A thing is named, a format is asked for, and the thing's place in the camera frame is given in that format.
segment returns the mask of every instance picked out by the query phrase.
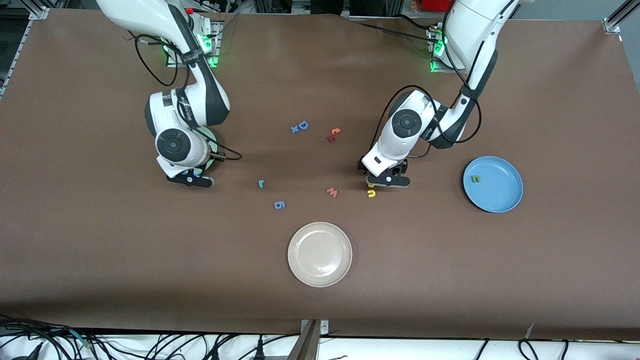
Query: brown table surface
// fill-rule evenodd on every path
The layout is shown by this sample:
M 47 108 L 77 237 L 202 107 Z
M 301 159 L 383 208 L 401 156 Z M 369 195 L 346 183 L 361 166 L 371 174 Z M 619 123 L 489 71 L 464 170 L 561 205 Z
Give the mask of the brown table surface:
M 521 338 L 533 322 L 537 338 L 639 334 L 640 97 L 599 22 L 509 21 L 478 135 L 411 160 L 409 188 L 371 199 L 356 163 L 388 98 L 412 83 L 446 104 L 458 94 L 455 75 L 429 73 L 425 42 L 333 15 L 240 15 L 215 69 L 232 110 L 214 130 L 244 158 L 201 189 L 169 183 L 154 159 L 143 107 L 163 88 L 126 34 L 81 10 L 31 29 L 0 101 L 5 310 L 132 329 L 295 332 L 328 318 L 345 335 Z M 170 78 L 159 51 L 143 54 Z M 513 211 L 466 198 L 461 174 L 483 155 L 522 175 Z M 329 288 L 287 264 L 315 221 L 353 246 Z

